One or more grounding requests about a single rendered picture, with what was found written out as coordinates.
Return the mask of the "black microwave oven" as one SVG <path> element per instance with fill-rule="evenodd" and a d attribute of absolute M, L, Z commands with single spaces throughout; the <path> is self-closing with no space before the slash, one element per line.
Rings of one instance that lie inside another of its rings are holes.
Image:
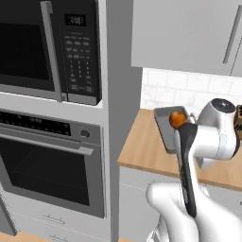
<path fill-rule="evenodd" d="M 56 99 L 40 3 L 50 1 L 63 101 L 101 100 L 96 0 L 0 0 L 0 92 Z"/>

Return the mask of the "steel built-in oven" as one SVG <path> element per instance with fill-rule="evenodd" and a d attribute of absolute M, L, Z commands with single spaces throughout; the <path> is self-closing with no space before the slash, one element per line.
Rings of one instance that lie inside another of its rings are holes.
<path fill-rule="evenodd" d="M 105 216 L 100 126 L 0 109 L 0 134 L 92 148 L 88 156 L 0 137 L 0 182 L 14 195 Z"/>

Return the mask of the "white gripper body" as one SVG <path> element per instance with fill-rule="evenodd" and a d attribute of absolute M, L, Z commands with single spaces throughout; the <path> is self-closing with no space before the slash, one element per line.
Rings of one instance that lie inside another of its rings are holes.
<path fill-rule="evenodd" d="M 197 157 L 196 161 L 200 169 L 208 169 L 209 167 L 213 166 L 216 163 L 214 159 L 201 158 L 201 157 Z"/>

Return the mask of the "orange brown food piece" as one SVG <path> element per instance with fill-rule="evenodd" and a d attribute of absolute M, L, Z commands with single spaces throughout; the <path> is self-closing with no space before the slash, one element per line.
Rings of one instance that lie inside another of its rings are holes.
<path fill-rule="evenodd" d="M 169 115 L 169 124 L 173 129 L 177 129 L 183 125 L 187 120 L 184 112 L 172 112 Z"/>

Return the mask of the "grey tall appliance cabinet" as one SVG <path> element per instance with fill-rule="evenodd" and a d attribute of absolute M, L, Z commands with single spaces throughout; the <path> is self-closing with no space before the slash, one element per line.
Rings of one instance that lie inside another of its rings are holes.
<path fill-rule="evenodd" d="M 96 105 L 0 92 L 0 109 L 101 127 L 105 216 L 100 218 L 51 203 L 14 195 L 0 182 L 0 232 L 31 233 L 69 242 L 117 242 L 119 235 L 118 157 L 140 108 L 142 72 L 131 64 L 132 0 L 98 4 L 101 100 Z M 50 214 L 64 225 L 42 219 Z"/>

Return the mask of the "white base cabinet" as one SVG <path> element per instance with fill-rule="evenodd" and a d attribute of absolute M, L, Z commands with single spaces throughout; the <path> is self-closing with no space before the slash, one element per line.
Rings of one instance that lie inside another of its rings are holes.
<path fill-rule="evenodd" d="M 119 236 L 133 242 L 147 242 L 159 215 L 146 199 L 151 182 L 178 182 L 179 179 L 120 167 Z M 210 197 L 242 220 L 242 192 L 206 184 Z"/>

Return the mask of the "grey wall cupboard door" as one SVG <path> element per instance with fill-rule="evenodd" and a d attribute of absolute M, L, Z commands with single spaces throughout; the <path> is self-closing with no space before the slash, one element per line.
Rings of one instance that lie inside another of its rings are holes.
<path fill-rule="evenodd" d="M 231 77 L 242 78 L 242 39 L 235 56 Z"/>
<path fill-rule="evenodd" d="M 242 39 L 242 15 L 223 63 L 242 0 L 134 0 L 131 64 L 230 76 Z"/>

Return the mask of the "grey rectangular container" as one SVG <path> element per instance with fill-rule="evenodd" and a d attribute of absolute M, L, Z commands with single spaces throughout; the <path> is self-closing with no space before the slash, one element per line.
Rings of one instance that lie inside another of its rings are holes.
<path fill-rule="evenodd" d="M 161 134 L 165 151 L 168 154 L 175 154 L 176 149 L 174 145 L 174 129 L 170 126 L 169 116 L 173 112 L 182 112 L 185 117 L 188 113 L 184 106 L 173 106 L 165 108 L 156 108 L 154 111 L 154 118 Z"/>

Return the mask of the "brown knife block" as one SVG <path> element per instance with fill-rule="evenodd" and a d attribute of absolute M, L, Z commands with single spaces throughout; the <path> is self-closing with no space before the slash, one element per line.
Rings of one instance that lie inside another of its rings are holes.
<path fill-rule="evenodd" d="M 234 116 L 233 126 L 239 138 L 242 139 L 242 105 L 236 106 L 236 113 Z"/>

